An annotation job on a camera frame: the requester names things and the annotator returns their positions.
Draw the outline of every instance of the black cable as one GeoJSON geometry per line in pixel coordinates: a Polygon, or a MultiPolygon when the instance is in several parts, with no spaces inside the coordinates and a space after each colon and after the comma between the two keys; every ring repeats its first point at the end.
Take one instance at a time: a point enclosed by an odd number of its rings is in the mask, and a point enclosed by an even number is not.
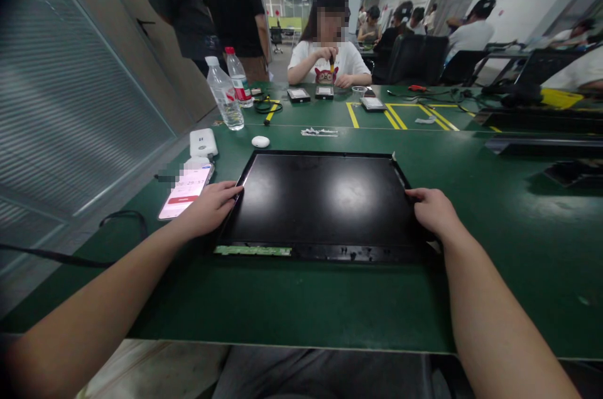
{"type": "Polygon", "coordinates": [[[262,99],[256,99],[253,102],[253,108],[255,108],[256,112],[260,114],[270,113],[273,105],[276,105],[274,113],[280,112],[283,109],[283,105],[280,102],[271,101],[269,95],[266,95],[262,99]]]}
{"type": "MultiPolygon", "coordinates": [[[[143,215],[136,210],[119,210],[117,212],[113,212],[109,214],[101,222],[99,223],[99,227],[102,227],[107,221],[112,218],[117,217],[136,217],[138,220],[138,227],[140,231],[141,241],[145,240],[149,235],[149,230],[146,226],[146,221],[143,215]]],[[[43,249],[36,248],[21,248],[12,245],[7,245],[0,243],[0,249],[8,250],[8,251],[17,251],[19,253],[32,254],[33,256],[37,256],[39,258],[48,259],[51,261],[56,261],[61,264],[73,265],[78,267],[93,267],[93,268],[107,268],[111,267],[117,261],[108,261],[108,262],[100,262],[100,261],[92,261],[85,258],[80,258],[79,256],[73,256],[70,254],[57,253],[56,251],[48,251],[43,249]]]]}

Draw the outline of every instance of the glass cup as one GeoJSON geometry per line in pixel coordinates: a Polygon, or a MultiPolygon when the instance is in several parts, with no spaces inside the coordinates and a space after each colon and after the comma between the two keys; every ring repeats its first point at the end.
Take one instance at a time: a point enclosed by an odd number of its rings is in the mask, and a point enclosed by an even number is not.
{"type": "Polygon", "coordinates": [[[358,102],[364,97],[364,93],[368,90],[367,87],[352,87],[352,97],[356,98],[358,102]]]}

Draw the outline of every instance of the phone screen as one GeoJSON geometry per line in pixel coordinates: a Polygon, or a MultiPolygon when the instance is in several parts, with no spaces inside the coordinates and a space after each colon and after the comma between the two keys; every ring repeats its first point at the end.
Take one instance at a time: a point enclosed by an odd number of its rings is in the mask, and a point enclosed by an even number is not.
{"type": "Polygon", "coordinates": [[[214,166],[211,163],[199,170],[188,170],[180,177],[172,189],[168,200],[159,213],[159,220],[169,220],[178,217],[191,203],[196,200],[205,184],[209,181],[214,166]]]}

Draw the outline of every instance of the water bottle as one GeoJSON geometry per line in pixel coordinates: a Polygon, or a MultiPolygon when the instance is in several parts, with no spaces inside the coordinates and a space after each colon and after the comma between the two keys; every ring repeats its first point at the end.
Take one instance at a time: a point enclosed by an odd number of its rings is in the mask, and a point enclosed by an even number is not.
{"type": "Polygon", "coordinates": [[[241,130],[245,125],[241,108],[235,97],[232,80],[220,68],[220,63],[216,57],[205,57],[205,61],[209,66],[207,74],[207,83],[212,89],[214,99],[226,126],[230,130],[241,130]]]}
{"type": "Polygon", "coordinates": [[[228,65],[228,74],[231,76],[232,83],[234,84],[234,90],[237,95],[237,99],[243,108],[253,107],[253,98],[251,97],[251,90],[247,83],[247,75],[241,61],[234,54],[234,47],[227,47],[226,49],[226,64],[228,65]]]}

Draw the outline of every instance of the desk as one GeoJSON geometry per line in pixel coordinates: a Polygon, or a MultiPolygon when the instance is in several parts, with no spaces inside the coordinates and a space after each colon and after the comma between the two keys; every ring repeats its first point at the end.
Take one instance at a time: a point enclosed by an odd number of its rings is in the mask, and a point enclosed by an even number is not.
{"type": "MultiPolygon", "coordinates": [[[[474,126],[455,107],[433,107],[455,129],[443,121],[442,126],[415,124],[415,116],[425,117],[423,110],[386,93],[388,88],[403,92],[402,87],[374,87],[393,112],[387,117],[365,112],[349,94],[292,105],[285,99],[285,85],[260,86],[280,99],[284,110],[273,115],[268,127],[266,116],[252,109],[243,110],[246,125],[238,132],[214,127],[220,149],[216,181],[238,178],[256,135],[269,137],[276,150],[395,151],[410,184],[437,187],[450,197],[557,356],[603,358],[601,196],[557,187],[540,174],[550,160],[494,155],[484,148],[494,131],[474,126]],[[302,136],[300,130],[310,126],[335,127],[339,136],[302,136]]],[[[313,94],[313,85],[308,90],[313,94]]],[[[185,150],[173,166],[187,159],[185,150]]],[[[169,187],[154,180],[125,208],[140,211],[149,230],[157,230],[156,216],[169,187]]],[[[137,239],[133,222],[114,219],[77,254],[115,260],[137,239]]],[[[195,244],[169,267],[128,337],[455,351],[441,272],[417,265],[204,258],[195,244]]],[[[61,266],[0,329],[26,331],[98,273],[61,266]]]]}
{"type": "Polygon", "coordinates": [[[524,60],[524,59],[528,58],[530,56],[530,53],[531,52],[524,52],[522,50],[506,50],[504,52],[489,53],[487,55],[487,57],[484,58],[481,61],[481,63],[479,64],[479,66],[477,67],[477,70],[474,73],[474,77],[477,77],[479,75],[479,73],[482,71],[482,69],[484,68],[484,66],[486,65],[486,62],[488,60],[493,60],[495,58],[499,58],[502,60],[509,60],[507,62],[507,64],[505,64],[504,68],[502,68],[502,71],[500,71],[500,73],[496,76],[496,78],[492,82],[493,84],[495,84],[496,82],[498,82],[499,80],[501,80],[504,77],[504,75],[509,71],[509,69],[511,69],[513,67],[513,65],[515,64],[515,62],[517,60],[524,60]]]}

